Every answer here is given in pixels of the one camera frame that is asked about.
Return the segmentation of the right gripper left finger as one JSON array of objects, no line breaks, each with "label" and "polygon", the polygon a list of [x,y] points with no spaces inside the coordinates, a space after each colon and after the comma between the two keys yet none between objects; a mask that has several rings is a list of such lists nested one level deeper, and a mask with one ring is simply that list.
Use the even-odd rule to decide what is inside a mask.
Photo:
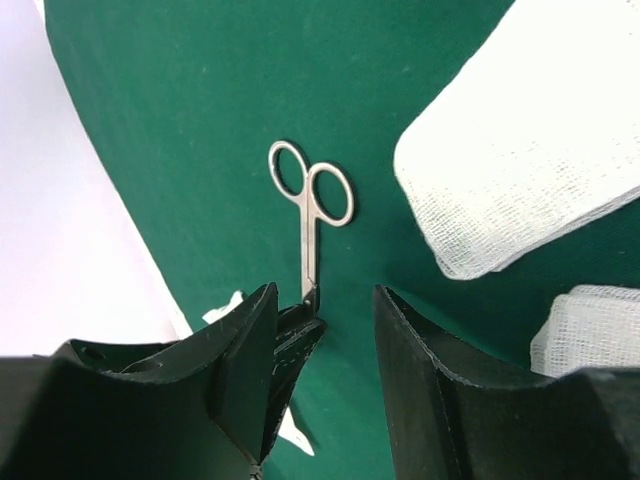
[{"label": "right gripper left finger", "polygon": [[246,479],[267,456],[278,291],[114,370],[77,347],[1,362],[5,479]]}]

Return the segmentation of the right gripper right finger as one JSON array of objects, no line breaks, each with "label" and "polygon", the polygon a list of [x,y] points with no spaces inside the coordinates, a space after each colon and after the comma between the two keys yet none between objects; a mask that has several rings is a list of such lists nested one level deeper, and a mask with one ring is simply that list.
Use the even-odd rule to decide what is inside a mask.
[{"label": "right gripper right finger", "polygon": [[373,291],[376,351],[399,479],[635,479],[639,372],[551,378],[495,358]]}]

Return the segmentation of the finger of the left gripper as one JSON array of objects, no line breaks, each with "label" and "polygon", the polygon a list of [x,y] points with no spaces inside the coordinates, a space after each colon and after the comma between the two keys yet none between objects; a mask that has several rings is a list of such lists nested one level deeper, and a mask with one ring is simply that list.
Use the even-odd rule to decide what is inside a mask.
[{"label": "finger of the left gripper", "polygon": [[306,305],[279,312],[274,363],[268,397],[260,463],[270,455],[285,411],[290,407],[300,373],[324,335],[326,323]]}]

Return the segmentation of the white gauze pad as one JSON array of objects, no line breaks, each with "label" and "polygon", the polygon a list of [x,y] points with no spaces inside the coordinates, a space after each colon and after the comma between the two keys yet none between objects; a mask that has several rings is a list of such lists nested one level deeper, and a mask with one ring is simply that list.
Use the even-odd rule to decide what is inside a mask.
[{"label": "white gauze pad", "polygon": [[639,365],[639,291],[578,285],[557,296],[530,342],[530,369],[561,377],[583,367]]},{"label": "white gauze pad", "polygon": [[517,1],[406,128],[395,176],[473,280],[639,196],[639,5]]}]

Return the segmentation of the small silver scissors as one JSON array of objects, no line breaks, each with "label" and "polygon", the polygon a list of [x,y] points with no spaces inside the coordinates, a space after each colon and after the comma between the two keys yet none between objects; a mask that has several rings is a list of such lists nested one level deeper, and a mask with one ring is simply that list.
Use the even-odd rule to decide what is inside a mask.
[{"label": "small silver scissors", "polygon": [[[303,182],[298,193],[294,193],[280,175],[279,161],[283,151],[292,154],[300,167]],[[322,221],[336,228],[348,225],[355,215],[354,190],[339,167],[329,162],[308,165],[303,151],[290,141],[275,141],[269,148],[267,161],[274,185],[285,198],[298,207],[300,212],[301,303],[316,313],[320,302],[317,273],[319,247],[317,223]],[[331,216],[321,205],[314,191],[316,178],[322,173],[331,174],[342,185],[346,197],[346,209],[341,217]]]}]

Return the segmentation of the green surgical cloth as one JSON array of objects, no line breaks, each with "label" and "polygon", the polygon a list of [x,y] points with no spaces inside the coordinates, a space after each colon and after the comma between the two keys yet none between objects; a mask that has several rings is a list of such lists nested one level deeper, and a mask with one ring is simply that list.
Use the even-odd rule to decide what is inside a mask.
[{"label": "green surgical cloth", "polygon": [[267,166],[279,139],[338,164],[356,193],[319,232],[328,329],[268,479],[394,475],[372,318],[375,285],[526,366],[554,298],[637,287],[630,204],[469,282],[444,277],[392,168],[398,137],[508,10],[505,1],[49,1],[46,29],[80,119],[177,304],[199,326],[236,290],[300,298],[298,208]]}]

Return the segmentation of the upper white sterile packet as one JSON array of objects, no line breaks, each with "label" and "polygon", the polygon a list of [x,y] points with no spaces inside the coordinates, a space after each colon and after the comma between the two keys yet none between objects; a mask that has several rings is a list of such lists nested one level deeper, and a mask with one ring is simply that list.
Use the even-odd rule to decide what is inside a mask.
[{"label": "upper white sterile packet", "polygon": [[[202,319],[207,324],[213,324],[230,313],[235,307],[239,306],[243,300],[244,293],[240,290],[236,290],[226,305],[207,311],[202,316]],[[315,456],[311,442],[296,425],[290,407],[285,411],[281,426],[279,427],[278,436],[299,448],[306,455],[311,457]]]}]

